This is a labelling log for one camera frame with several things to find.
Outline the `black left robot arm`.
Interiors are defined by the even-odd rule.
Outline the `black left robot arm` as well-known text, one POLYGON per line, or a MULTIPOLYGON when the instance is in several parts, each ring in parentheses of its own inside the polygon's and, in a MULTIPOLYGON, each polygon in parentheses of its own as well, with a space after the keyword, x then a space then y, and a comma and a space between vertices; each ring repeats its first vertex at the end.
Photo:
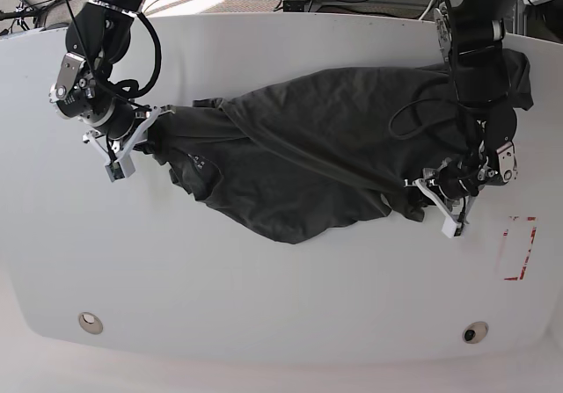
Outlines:
POLYGON ((423 168, 406 179, 409 196, 405 216, 416 222, 424 208, 438 208, 459 236, 479 193, 504 186, 518 172, 514 137, 517 105, 507 50, 504 18, 517 0, 441 0, 435 25, 442 58, 448 68, 443 81, 451 92, 418 94, 388 122, 390 136, 402 142, 456 126, 464 148, 435 168, 423 168))

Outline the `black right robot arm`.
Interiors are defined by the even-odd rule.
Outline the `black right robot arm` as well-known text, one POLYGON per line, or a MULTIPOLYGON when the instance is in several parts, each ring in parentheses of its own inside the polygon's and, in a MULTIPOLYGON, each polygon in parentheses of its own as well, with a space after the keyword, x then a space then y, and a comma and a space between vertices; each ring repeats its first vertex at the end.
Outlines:
POLYGON ((70 15, 66 31, 67 52, 49 93, 49 100, 66 120, 80 118, 106 140, 102 149, 116 165, 116 142, 128 140, 146 120, 150 108, 137 104, 156 85, 162 68, 162 46, 157 32, 143 14, 146 0, 87 0, 79 13, 70 15), (113 67, 127 53, 131 26, 139 19, 154 47, 149 81, 135 79, 113 83, 113 67))

